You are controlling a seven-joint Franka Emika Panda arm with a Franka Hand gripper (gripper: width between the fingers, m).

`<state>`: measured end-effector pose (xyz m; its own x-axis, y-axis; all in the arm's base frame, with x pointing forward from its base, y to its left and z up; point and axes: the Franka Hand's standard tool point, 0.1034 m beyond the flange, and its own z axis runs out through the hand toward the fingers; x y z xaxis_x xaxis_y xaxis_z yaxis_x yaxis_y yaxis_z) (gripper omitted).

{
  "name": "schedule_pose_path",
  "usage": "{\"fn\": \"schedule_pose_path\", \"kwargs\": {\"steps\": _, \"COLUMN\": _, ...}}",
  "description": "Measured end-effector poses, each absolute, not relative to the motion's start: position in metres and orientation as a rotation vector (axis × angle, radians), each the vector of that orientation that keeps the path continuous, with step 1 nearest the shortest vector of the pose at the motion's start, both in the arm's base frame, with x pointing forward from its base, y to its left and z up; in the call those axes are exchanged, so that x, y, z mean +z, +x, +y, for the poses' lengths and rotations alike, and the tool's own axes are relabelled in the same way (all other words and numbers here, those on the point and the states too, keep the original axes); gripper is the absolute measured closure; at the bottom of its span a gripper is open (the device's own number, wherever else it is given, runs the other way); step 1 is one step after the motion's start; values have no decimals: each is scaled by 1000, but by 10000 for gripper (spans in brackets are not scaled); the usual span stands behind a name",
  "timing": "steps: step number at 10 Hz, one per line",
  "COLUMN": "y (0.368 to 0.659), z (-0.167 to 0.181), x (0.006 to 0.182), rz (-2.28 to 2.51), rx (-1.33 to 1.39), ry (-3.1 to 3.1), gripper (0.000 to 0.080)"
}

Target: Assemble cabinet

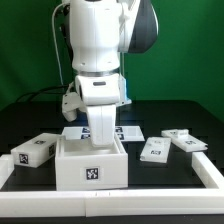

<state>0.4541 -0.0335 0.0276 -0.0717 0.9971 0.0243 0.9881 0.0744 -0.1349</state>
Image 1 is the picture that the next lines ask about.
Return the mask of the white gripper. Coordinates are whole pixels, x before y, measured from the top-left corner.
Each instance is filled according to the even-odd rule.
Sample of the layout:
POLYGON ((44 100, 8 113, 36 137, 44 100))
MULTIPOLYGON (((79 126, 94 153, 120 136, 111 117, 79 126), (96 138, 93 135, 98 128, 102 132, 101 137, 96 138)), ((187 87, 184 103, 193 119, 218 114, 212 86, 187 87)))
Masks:
POLYGON ((113 144, 116 104, 120 100, 119 74, 87 77, 77 75, 76 90, 86 109, 91 141, 94 147, 113 144))

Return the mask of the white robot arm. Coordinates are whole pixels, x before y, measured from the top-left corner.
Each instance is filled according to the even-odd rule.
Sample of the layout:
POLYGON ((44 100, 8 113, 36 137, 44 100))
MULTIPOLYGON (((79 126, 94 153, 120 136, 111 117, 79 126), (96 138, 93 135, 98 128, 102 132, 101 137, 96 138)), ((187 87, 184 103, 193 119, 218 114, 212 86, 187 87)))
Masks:
POLYGON ((158 20, 151 0, 62 0, 68 7, 66 36, 73 52, 77 107, 87 113, 92 145, 114 141, 120 55, 144 53, 156 41, 158 20))

